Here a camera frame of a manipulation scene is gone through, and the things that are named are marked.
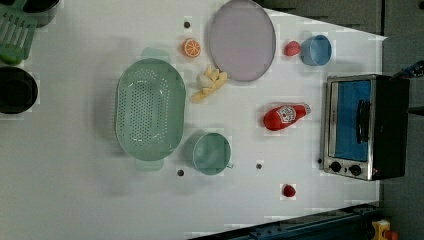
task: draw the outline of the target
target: white tabletop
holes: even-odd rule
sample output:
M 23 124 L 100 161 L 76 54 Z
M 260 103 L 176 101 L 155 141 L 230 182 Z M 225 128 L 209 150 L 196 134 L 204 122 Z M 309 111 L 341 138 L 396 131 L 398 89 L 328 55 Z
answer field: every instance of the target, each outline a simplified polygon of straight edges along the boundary
M 194 37 L 206 49 L 206 26 L 225 2 L 61 1 L 20 66 L 39 81 L 39 102 L 0 115 L 0 239 L 185 239 L 378 200 L 378 182 L 326 174 L 317 159 L 327 76 L 380 73 L 383 38 L 274 11 L 277 52 L 265 76 L 230 81 L 202 104 L 187 100 L 182 142 L 163 168 L 134 168 L 114 136 L 119 77 L 143 48 L 163 49 L 191 96 L 212 59 L 207 51 L 187 59 L 180 44 Z M 316 34 L 333 44 L 326 66 L 282 54 Z M 312 113 L 271 133 L 261 118 L 283 102 L 308 103 Z M 190 168 L 182 147 L 199 130 L 230 140 L 234 169 L 202 176 Z M 295 200 L 281 197 L 283 184 L 295 184 Z

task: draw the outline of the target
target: small red object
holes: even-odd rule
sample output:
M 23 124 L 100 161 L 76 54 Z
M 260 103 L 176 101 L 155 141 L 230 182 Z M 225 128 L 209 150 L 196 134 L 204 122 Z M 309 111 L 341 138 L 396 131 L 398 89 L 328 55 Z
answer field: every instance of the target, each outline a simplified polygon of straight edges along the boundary
M 296 190 L 294 189 L 294 187 L 287 185 L 283 189 L 283 195 L 285 197 L 294 197 L 294 195 L 296 195 Z
M 311 108 L 307 104 L 283 105 L 265 114 L 264 125 L 271 131 L 278 131 L 292 125 L 310 112 Z
M 296 41 L 291 41 L 287 46 L 284 48 L 284 55 L 286 56 L 294 56 L 296 54 L 300 53 L 300 45 Z
M 383 237 L 388 240 L 399 240 L 399 234 L 390 230 L 384 231 Z

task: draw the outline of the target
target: small green pot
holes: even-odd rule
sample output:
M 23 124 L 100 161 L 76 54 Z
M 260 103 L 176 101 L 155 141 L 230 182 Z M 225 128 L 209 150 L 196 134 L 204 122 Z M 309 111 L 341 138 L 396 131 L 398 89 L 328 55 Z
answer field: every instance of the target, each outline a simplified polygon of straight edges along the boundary
M 230 163 L 230 143 L 221 134 L 196 134 L 189 140 L 188 145 L 189 159 L 201 173 L 216 175 L 225 168 L 234 166 Z

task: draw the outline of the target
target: toy orange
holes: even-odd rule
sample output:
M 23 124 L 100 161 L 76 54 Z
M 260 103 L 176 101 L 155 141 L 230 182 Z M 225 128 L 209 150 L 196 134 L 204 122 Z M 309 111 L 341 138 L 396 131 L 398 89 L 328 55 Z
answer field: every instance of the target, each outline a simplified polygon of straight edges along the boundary
M 187 57 L 191 57 L 191 58 L 198 57 L 200 55 L 200 52 L 202 51 L 200 49 L 200 44 L 192 38 L 186 39 L 183 42 L 182 47 L 183 47 L 184 55 L 186 55 Z

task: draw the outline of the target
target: red bottle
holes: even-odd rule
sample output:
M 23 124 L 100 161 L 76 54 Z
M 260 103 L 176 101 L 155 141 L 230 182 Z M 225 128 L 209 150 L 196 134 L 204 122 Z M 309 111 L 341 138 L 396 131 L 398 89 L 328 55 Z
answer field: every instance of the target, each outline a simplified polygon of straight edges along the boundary
M 311 113 L 307 104 L 283 105 L 272 109 L 264 116 L 264 125 L 271 131 L 284 129 Z

